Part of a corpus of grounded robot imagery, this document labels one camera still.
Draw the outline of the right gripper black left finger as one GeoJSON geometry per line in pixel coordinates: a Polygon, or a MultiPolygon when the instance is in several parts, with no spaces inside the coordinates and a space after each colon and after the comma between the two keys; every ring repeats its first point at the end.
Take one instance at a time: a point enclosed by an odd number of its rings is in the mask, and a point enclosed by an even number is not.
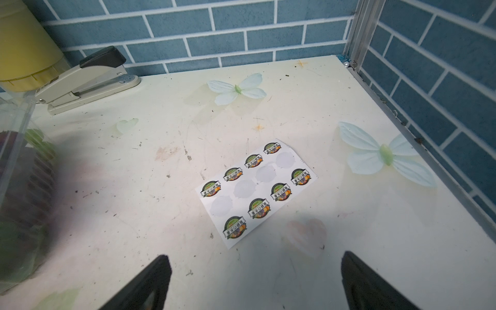
{"type": "Polygon", "coordinates": [[[162,254],[100,309],[163,309],[172,273],[169,257],[162,254]]]}

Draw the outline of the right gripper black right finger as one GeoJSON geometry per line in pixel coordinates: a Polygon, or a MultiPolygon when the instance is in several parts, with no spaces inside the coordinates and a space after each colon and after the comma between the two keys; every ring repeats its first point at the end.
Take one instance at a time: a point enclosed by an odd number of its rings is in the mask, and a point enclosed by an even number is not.
{"type": "Polygon", "coordinates": [[[351,251],[342,257],[341,274],[350,309],[418,308],[351,251]]]}

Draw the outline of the white fruit sticker sheet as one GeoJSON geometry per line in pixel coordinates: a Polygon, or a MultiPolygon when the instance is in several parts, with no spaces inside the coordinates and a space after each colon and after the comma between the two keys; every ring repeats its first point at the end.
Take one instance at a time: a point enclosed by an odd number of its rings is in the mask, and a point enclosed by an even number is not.
{"type": "Polygon", "coordinates": [[[231,249],[317,179],[290,146],[273,139],[206,179],[195,191],[231,249]]]}

